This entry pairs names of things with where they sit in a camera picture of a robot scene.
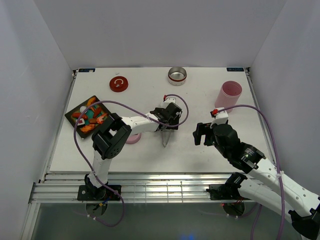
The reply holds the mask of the metal tongs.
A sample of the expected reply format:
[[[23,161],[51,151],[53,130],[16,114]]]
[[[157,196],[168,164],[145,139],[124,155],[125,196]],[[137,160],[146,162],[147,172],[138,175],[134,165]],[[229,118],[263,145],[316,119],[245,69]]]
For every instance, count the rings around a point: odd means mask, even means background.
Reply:
[[[171,138],[171,135],[173,133],[173,130],[172,129],[169,129],[168,127],[164,127],[162,130],[161,130],[161,139],[162,139],[162,146],[164,148],[167,147],[168,143],[169,143],[169,140]]]

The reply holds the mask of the fried chicken wing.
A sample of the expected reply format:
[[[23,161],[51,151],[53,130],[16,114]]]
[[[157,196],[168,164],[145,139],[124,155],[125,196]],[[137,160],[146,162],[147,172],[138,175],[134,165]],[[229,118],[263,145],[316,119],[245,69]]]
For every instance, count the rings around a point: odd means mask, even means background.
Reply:
[[[96,98],[95,96],[91,97],[91,98],[87,101],[87,106],[88,106],[88,107],[91,106],[91,105],[94,104],[96,101],[97,101],[97,98]],[[93,113],[94,113],[95,110],[96,110],[94,105],[91,106],[89,109],[90,109]]]

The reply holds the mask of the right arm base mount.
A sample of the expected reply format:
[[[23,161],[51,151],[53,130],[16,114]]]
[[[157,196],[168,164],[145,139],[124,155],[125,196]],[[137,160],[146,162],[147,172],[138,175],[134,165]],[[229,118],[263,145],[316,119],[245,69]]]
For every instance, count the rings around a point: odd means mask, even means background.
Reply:
[[[210,184],[206,189],[211,200],[235,200],[240,201],[244,198],[239,193],[241,183],[248,178],[239,172],[233,172],[224,184],[216,186]]]

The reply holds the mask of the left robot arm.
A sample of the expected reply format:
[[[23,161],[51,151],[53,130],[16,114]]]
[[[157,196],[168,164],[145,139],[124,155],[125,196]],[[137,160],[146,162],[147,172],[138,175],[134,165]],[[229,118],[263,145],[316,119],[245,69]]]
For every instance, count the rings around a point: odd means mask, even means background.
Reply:
[[[107,189],[104,185],[108,183],[112,159],[121,152],[129,137],[178,128],[182,109],[174,102],[164,106],[155,108],[146,117],[120,117],[112,113],[92,135],[93,170],[84,178],[85,190],[91,199],[100,200],[105,197]]]

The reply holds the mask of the pink cylindrical container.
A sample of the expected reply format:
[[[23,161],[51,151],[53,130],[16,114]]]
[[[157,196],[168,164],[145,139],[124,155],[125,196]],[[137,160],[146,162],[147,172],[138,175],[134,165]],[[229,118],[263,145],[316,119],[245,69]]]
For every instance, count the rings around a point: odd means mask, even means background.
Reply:
[[[234,106],[241,96],[242,90],[242,86],[236,81],[224,82],[220,88],[214,106],[216,108],[227,108]]]

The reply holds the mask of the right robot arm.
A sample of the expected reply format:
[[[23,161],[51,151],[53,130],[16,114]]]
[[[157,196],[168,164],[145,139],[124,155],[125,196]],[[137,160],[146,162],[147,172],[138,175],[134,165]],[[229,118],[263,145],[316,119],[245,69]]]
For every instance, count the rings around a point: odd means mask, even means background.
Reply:
[[[315,240],[320,234],[320,197],[277,168],[254,146],[242,142],[228,124],[198,123],[195,145],[214,146],[239,172],[234,172],[220,191],[224,198],[251,199],[284,216],[302,236]]]

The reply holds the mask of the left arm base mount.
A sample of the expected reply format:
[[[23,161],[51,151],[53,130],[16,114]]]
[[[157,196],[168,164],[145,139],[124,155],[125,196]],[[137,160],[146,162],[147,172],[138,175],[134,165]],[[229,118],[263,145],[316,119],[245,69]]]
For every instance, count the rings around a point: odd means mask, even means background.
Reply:
[[[77,198],[78,201],[119,201],[120,197],[113,191],[105,187],[89,187],[87,185],[80,185],[78,188]]]

